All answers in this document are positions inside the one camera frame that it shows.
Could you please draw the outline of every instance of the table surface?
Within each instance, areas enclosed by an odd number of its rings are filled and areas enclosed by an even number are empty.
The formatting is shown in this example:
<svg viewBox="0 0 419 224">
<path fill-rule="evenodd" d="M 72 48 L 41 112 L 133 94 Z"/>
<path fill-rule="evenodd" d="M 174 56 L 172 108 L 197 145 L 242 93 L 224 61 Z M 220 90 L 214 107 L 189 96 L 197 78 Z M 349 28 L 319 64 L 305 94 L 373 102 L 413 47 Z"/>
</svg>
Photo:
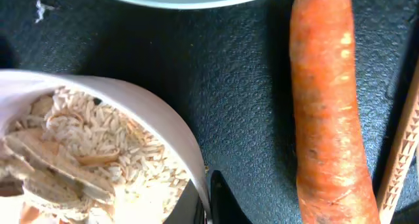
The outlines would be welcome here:
<svg viewBox="0 0 419 224">
<path fill-rule="evenodd" d="M 293 0 L 160 10 L 114 0 L 0 0 L 1 66 L 97 75 L 168 102 L 254 223 L 298 223 L 288 57 Z M 418 0 L 353 0 L 357 95 L 377 192 L 417 59 Z M 419 199 L 411 166 L 397 205 Z"/>
</svg>

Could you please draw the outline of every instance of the bowl rim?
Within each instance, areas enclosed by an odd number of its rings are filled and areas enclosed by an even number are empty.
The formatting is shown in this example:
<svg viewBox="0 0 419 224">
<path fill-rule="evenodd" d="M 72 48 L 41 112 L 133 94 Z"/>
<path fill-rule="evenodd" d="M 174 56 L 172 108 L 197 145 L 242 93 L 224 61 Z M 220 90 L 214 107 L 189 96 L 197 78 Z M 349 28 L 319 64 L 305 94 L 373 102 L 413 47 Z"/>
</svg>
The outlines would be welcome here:
<svg viewBox="0 0 419 224">
<path fill-rule="evenodd" d="M 146 7 L 162 8 L 162 9 L 209 9 L 215 7 L 225 7 L 229 5 L 237 5 L 240 3 L 246 3 L 254 0 L 220 0 L 210 1 L 203 3 L 164 3 L 159 1 L 148 1 L 148 0 L 119 0 L 129 4 L 143 5 Z"/>
</svg>

